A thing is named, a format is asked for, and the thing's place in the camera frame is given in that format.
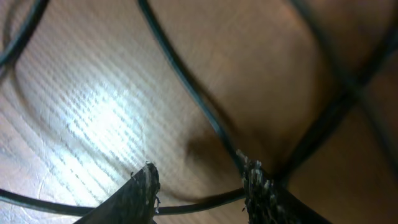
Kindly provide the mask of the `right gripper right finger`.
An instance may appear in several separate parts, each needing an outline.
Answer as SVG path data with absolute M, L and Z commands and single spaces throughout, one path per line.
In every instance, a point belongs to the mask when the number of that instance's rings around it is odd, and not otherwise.
M 242 182 L 245 209 L 251 224 L 328 223 L 317 212 L 294 197 L 278 182 L 267 176 L 260 161 L 249 159 L 240 150 L 243 163 Z

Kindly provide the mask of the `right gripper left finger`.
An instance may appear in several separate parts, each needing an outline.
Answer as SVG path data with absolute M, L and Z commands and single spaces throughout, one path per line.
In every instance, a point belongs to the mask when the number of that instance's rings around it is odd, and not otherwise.
M 75 223 L 151 224 L 159 190 L 158 170 L 153 163 L 147 163 L 109 199 Z

